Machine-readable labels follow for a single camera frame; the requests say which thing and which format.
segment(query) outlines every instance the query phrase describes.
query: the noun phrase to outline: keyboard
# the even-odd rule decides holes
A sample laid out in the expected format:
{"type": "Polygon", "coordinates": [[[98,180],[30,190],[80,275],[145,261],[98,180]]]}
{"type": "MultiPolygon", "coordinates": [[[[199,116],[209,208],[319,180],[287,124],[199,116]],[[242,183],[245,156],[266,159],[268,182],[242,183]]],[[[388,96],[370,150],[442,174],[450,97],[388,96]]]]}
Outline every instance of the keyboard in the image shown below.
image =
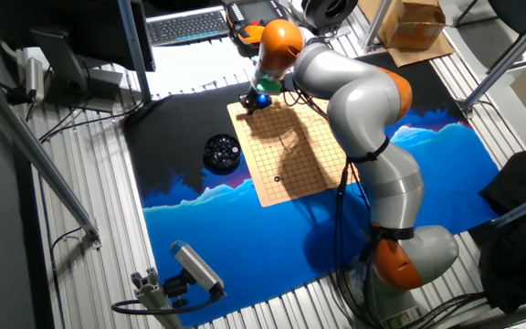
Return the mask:
{"type": "Polygon", "coordinates": [[[221,6],[147,19],[152,46],[175,45],[226,35],[221,6]]]}

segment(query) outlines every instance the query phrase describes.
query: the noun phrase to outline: robotic arm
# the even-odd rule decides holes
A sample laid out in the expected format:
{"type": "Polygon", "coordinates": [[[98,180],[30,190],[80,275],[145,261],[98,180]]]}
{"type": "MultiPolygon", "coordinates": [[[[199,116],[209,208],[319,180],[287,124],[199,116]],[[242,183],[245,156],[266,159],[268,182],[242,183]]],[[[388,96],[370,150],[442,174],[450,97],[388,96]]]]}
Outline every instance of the robotic arm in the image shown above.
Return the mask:
{"type": "Polygon", "coordinates": [[[372,161],[354,164],[371,204],[371,228],[382,237],[373,251],[373,296],[365,298],[375,300],[379,318],[386,319],[396,311],[382,310],[390,309],[395,298],[406,299],[407,291],[435,280],[458,257],[458,244],[445,228],[414,229],[424,197],[421,171],[415,158],[388,143],[384,134],[385,127],[409,110],[411,87],[393,72],[346,58],[322,43],[304,48],[295,26],[287,21],[274,23],[263,31],[251,98],[273,94],[257,86],[282,80],[295,61],[297,86],[310,96],[330,100],[329,124],[348,158],[382,151],[372,161]]]}

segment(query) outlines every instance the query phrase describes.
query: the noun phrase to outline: grid lines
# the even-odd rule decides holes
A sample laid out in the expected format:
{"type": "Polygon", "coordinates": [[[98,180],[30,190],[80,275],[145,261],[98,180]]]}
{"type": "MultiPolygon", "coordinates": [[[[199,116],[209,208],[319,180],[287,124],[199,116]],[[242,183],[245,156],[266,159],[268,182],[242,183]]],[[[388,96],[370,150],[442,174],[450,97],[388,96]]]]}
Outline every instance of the grid lines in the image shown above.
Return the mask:
{"type": "MultiPolygon", "coordinates": [[[[328,101],[314,100],[325,110],[328,101]]],[[[228,105],[261,206],[268,207],[337,187],[346,155],[330,126],[307,105],[289,107],[283,97],[248,115],[228,105]]]]}

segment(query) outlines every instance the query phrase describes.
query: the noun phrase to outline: metal grating floor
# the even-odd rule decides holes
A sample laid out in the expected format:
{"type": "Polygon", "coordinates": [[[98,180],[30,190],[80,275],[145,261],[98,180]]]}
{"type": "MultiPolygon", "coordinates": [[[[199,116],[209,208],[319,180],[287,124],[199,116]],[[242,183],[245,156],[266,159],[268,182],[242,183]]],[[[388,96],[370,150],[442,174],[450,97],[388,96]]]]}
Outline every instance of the metal grating floor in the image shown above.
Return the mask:
{"type": "MultiPolygon", "coordinates": [[[[359,39],[368,30],[367,27],[362,13],[356,8],[353,15],[347,19],[346,27],[341,29],[340,36],[332,41],[332,46],[348,57],[361,56],[363,52],[359,47],[359,39]]],[[[211,43],[217,42],[223,45],[217,49],[227,51],[228,56],[237,55],[228,38],[211,43]]],[[[434,59],[431,63],[452,96],[457,99],[466,98],[479,83],[459,54],[434,59]]],[[[102,69],[123,72],[123,84],[132,90],[139,89],[134,73],[112,65],[102,69]]],[[[190,90],[172,90],[170,93],[199,92],[245,82],[252,70],[252,67],[229,67],[229,74],[214,83],[190,90]]],[[[157,99],[160,96],[165,95],[156,94],[153,97],[157,99]]],[[[121,103],[115,105],[114,112],[127,111],[131,107],[131,100],[132,94],[123,92],[121,103]]],[[[35,136],[41,136],[69,114],[68,109],[38,109],[29,123],[30,129],[35,136]]],[[[109,114],[75,110],[70,115],[69,122],[79,123],[109,114]]],[[[525,149],[500,112],[489,105],[476,105],[470,123],[499,167],[502,167],[512,154],[525,149]]],[[[96,219],[103,244],[100,249],[90,248],[83,234],[77,232],[58,243],[54,251],[66,327],[160,328],[153,317],[127,316],[110,310],[113,302],[133,299],[131,273],[144,272],[148,267],[155,266],[129,150],[119,121],[106,120],[64,131],[45,143],[44,147],[84,207],[96,219]]],[[[77,228],[77,222],[49,187],[45,183],[42,186],[39,184],[35,169],[34,177],[36,191],[42,192],[41,195],[37,195],[42,232],[49,228],[51,239],[54,240],[57,236],[77,228]]],[[[45,234],[42,235],[42,239],[45,245],[50,242],[45,234]]],[[[453,267],[436,281],[414,290],[422,312],[427,312],[462,293],[482,291],[477,267],[479,250],[468,233],[457,235],[457,240],[460,256],[453,267]]],[[[57,327],[61,328],[58,300],[49,265],[50,255],[46,250],[45,252],[54,318],[57,327]]],[[[361,327],[350,320],[350,311],[342,311],[341,306],[334,301],[332,295],[335,293],[328,278],[322,277],[277,298],[231,313],[198,328],[361,327]]],[[[488,310],[489,307],[480,301],[452,316],[443,327],[457,324],[488,310]]]]}

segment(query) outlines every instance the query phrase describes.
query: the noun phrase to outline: blue light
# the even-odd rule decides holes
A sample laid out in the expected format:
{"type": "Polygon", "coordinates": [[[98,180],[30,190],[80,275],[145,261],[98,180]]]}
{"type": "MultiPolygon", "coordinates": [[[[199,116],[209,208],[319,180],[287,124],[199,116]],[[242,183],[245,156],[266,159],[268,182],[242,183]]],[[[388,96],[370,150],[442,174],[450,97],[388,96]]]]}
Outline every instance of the blue light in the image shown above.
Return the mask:
{"type": "Polygon", "coordinates": [[[271,100],[271,98],[266,94],[260,94],[257,96],[257,106],[260,109],[265,109],[266,107],[271,105],[272,102],[273,101],[271,100]]]}

